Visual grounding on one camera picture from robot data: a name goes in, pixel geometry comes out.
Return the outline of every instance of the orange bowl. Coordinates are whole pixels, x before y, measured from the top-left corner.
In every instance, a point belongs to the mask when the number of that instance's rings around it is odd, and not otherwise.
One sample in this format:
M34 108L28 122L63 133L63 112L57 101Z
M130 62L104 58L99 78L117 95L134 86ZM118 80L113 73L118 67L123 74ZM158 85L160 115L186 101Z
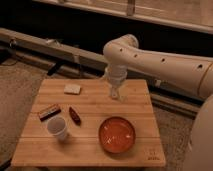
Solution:
M99 141L102 148L110 153L122 153L135 143L135 129L121 117L106 119L99 128Z

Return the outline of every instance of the wooden tabletop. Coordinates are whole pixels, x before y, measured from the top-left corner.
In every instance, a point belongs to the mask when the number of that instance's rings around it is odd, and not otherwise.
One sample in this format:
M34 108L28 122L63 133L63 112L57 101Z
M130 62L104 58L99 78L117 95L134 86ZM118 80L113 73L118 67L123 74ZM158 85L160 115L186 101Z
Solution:
M69 83L82 86L80 95L63 93ZM12 166L164 166L165 157L155 115L144 80L127 80L121 88L122 100L109 97L109 85L100 80L46 79L42 82L12 159ZM69 137L59 143L40 122L37 112L59 104L66 119ZM70 119L68 107L79 114L81 126ZM101 123L121 116L135 127L136 142L119 155L106 153L98 140Z

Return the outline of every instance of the white block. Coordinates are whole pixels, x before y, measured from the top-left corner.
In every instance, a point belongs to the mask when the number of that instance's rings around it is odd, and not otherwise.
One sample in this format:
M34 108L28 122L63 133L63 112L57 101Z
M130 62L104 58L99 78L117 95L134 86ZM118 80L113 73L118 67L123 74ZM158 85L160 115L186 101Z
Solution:
M67 84L64 87L65 94L80 94L81 86L77 84Z

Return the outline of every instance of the white cup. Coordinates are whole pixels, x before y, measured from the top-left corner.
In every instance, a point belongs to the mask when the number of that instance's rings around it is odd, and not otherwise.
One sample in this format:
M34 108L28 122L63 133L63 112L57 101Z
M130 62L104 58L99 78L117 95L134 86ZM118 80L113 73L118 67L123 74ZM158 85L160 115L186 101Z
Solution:
M56 137L59 141L65 140L68 135L65 119L60 116L51 118L47 122L47 130L50 134L52 134L54 137Z

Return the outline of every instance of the gray carpet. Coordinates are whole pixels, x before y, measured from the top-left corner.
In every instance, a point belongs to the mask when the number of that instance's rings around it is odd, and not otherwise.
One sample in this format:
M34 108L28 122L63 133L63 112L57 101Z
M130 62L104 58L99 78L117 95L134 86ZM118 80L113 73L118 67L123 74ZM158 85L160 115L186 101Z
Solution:
M9 159L15 150L18 138L24 127L27 114L44 78L65 78L47 71L18 62L13 66L0 65L0 162ZM164 168L51 168L51 170L146 170L179 171L193 120L154 107L167 165ZM36 171L37 168L9 168L10 171Z

